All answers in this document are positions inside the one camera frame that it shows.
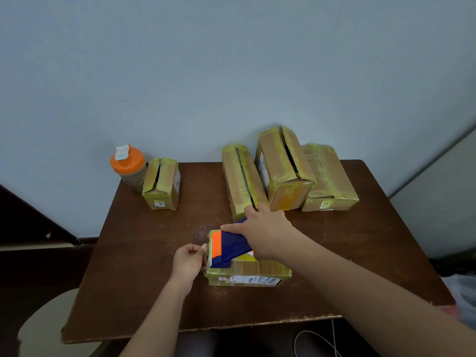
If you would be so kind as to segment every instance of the hand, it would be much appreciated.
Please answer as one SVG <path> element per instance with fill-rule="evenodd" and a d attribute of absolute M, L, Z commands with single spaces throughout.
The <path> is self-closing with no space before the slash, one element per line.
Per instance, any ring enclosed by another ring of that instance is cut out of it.
<path fill-rule="evenodd" d="M 170 280 L 183 286 L 187 294 L 190 292 L 193 280 L 199 271 L 204 270 L 207 266 L 206 252 L 206 243 L 203 246 L 187 244 L 181 246 L 175 252 Z"/>
<path fill-rule="evenodd" d="M 258 208 L 259 212 L 252 206 L 245 207 L 247 220 L 243 223 L 221 226 L 225 232 L 244 235 L 257 259 L 282 261 L 295 242 L 308 239 L 289 223 L 282 210 L 271 212 L 263 203 Z"/>

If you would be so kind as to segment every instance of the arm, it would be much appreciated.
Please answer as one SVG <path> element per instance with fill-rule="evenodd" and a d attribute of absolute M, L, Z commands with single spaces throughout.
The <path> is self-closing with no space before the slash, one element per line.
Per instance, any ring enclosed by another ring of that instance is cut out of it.
<path fill-rule="evenodd" d="M 292 227 L 284 212 L 245 209 L 243 234 L 261 259 L 309 280 L 382 356 L 476 356 L 476 332 L 421 298 L 330 252 Z"/>
<path fill-rule="evenodd" d="M 121 357 L 174 355 L 183 301 L 205 267 L 206 250 L 206 244 L 187 244 L 175 252 L 169 281 Z"/>

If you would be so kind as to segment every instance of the plastic bag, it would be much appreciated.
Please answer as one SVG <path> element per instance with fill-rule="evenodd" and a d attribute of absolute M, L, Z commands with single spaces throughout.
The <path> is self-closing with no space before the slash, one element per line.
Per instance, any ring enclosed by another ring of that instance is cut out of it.
<path fill-rule="evenodd" d="M 454 274 L 442 280 L 456 301 L 458 319 L 476 330 L 476 276 Z"/>

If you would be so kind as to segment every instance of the orange plastic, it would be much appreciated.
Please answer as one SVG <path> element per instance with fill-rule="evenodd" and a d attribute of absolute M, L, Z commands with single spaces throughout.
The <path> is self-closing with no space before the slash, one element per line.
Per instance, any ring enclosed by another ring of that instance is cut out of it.
<path fill-rule="evenodd" d="M 129 145 L 129 156 L 124 160 L 116 160 L 116 154 L 111 156 L 111 167 L 118 174 L 134 174 L 144 167 L 146 159 L 139 149 Z"/>
<path fill-rule="evenodd" d="M 221 256 L 221 230 L 211 234 L 211 258 Z"/>

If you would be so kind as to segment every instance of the orange lid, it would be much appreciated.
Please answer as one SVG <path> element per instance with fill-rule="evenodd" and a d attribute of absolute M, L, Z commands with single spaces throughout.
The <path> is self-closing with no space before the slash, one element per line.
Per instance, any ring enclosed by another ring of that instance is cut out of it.
<path fill-rule="evenodd" d="M 146 164 L 144 154 L 139 149 L 129 145 L 129 156 L 124 160 L 116 160 L 116 154 L 111 156 L 111 167 L 118 174 L 134 174 Z"/>

